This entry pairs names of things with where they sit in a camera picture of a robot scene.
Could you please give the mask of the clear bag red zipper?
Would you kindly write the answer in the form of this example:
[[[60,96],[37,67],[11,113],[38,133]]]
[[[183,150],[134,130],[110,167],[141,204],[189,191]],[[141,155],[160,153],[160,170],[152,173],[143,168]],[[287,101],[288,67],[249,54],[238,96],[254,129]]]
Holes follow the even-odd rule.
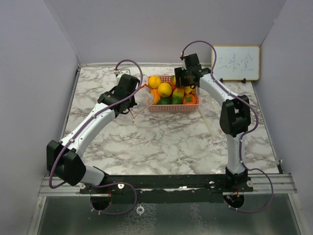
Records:
[[[151,93],[151,91],[152,89],[147,84],[144,84],[135,95],[137,105],[130,110],[133,123],[139,114],[143,113],[146,109],[153,105],[155,95]]]

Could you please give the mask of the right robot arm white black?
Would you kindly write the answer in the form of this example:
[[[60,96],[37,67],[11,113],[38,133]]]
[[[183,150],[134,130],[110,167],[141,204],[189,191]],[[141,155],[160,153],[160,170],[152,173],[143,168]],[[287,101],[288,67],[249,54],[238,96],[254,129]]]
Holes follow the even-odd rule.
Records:
[[[199,87],[209,93],[221,106],[220,128],[226,134],[228,162],[226,165],[225,187],[229,191],[238,190],[243,182],[241,177],[247,177],[247,170],[242,165],[243,144],[240,135],[248,131],[251,124],[250,109],[243,103],[249,102],[246,95],[240,100],[231,96],[231,90],[223,83],[213,78],[209,68],[203,68],[197,54],[182,56],[183,64],[175,68],[177,87]]]

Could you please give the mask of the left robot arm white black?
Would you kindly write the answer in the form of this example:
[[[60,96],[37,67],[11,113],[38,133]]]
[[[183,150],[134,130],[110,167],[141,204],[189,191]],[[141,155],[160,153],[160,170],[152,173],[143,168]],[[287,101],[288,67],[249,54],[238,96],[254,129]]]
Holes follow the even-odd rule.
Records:
[[[46,166],[50,175],[55,175],[74,186],[78,183],[90,184],[97,193],[107,190],[105,172],[86,166],[82,156],[99,132],[119,114],[136,105],[130,96],[139,86],[140,80],[127,73],[117,76],[118,84],[101,94],[92,111],[74,131],[59,142],[50,141],[46,147]]]

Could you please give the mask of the orange green mango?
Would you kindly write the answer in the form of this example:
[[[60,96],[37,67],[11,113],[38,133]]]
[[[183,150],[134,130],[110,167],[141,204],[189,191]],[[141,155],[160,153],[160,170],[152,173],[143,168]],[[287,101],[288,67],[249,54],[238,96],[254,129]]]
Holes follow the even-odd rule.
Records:
[[[178,87],[172,93],[172,105],[180,105],[183,103],[184,88]]]

